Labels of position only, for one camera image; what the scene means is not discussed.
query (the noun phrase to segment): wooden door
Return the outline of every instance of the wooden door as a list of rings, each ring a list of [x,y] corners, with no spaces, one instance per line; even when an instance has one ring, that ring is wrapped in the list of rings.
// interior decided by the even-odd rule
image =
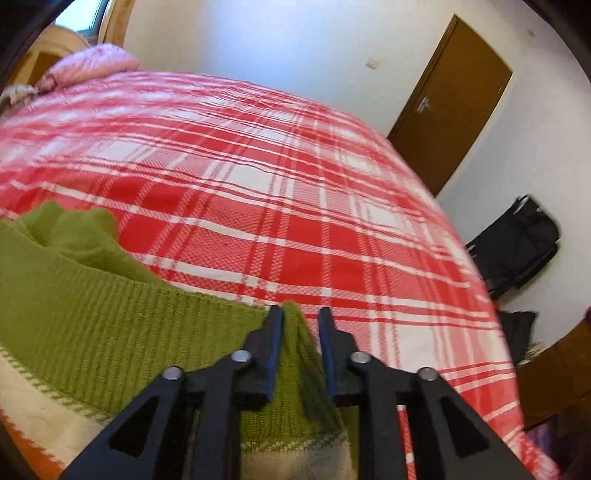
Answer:
[[[436,195],[495,109],[511,71],[454,17],[388,139]]]

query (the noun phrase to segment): door frame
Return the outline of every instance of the door frame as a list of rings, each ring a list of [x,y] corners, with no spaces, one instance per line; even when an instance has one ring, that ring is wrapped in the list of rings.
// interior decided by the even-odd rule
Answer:
[[[420,96],[421,91],[423,90],[423,87],[425,86],[429,77],[431,76],[433,69],[435,68],[435,65],[437,64],[437,62],[439,61],[439,58],[441,57],[443,50],[445,50],[445,47],[447,46],[447,42],[451,38],[452,33],[453,33],[454,29],[456,28],[456,25],[458,24],[458,22],[465,23],[465,22],[463,22],[463,20],[460,17],[458,17],[457,15],[454,14],[454,16],[452,17],[452,21],[449,22],[449,25],[447,26],[445,33],[441,37],[441,40],[439,41],[439,44],[437,45],[437,48],[435,49],[435,52],[433,53],[433,56],[431,57],[431,60],[429,60],[429,63],[427,63],[427,66],[425,67],[425,70],[423,71],[421,78],[419,79],[418,83],[416,84],[411,96],[408,98],[406,105],[404,105],[402,112],[400,112],[400,115],[398,116],[396,123],[392,127],[392,130],[390,130],[390,133],[388,134],[388,138],[390,138],[390,139],[394,138],[394,136],[398,133],[398,130],[400,130],[400,127],[402,126],[402,124],[407,119],[410,112],[413,110],[414,105],[415,105],[415,103],[417,103],[418,97]]]

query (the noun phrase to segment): wooden furniture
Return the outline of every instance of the wooden furniture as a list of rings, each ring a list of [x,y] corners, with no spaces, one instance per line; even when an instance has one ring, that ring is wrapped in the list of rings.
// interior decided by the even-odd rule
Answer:
[[[100,23],[97,43],[107,42],[123,47],[134,3],[135,0],[109,0]]]
[[[97,43],[123,47],[125,32],[135,0],[110,0],[100,23]],[[12,74],[9,84],[35,85],[58,60],[90,45],[78,33],[51,24],[35,40]]]
[[[35,85],[58,60],[89,46],[78,33],[51,24],[37,37],[8,83]]]

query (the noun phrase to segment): black bag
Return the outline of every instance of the black bag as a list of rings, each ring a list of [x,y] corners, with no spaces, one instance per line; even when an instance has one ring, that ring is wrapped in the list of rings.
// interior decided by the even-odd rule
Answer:
[[[535,277],[558,252],[559,239],[555,221],[525,195],[466,248],[496,300]]]

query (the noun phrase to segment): orange stripe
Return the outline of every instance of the orange stripe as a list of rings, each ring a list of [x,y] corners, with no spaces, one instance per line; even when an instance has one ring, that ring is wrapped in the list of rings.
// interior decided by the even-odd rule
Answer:
[[[2,409],[0,409],[0,421],[40,480],[57,480],[63,472],[63,465],[54,460],[44,449],[35,445],[32,440],[25,438]]]

